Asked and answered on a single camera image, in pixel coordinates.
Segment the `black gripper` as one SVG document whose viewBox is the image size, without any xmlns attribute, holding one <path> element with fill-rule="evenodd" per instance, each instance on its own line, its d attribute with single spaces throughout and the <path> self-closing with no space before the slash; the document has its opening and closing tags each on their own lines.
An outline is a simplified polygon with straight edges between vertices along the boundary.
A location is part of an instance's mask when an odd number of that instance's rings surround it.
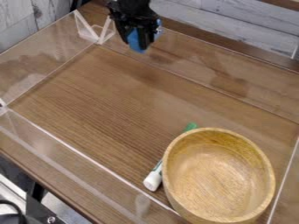
<svg viewBox="0 0 299 224">
<path fill-rule="evenodd" d="M 139 44 L 145 50 L 155 42 L 159 28 L 156 21 L 159 15 L 151 9 L 151 0 L 108 0 L 107 8 L 109 17 L 116 20 L 116 29 L 125 43 L 128 43 L 127 37 L 132 32 L 132 25 L 127 20 L 153 20 L 139 28 Z"/>
</svg>

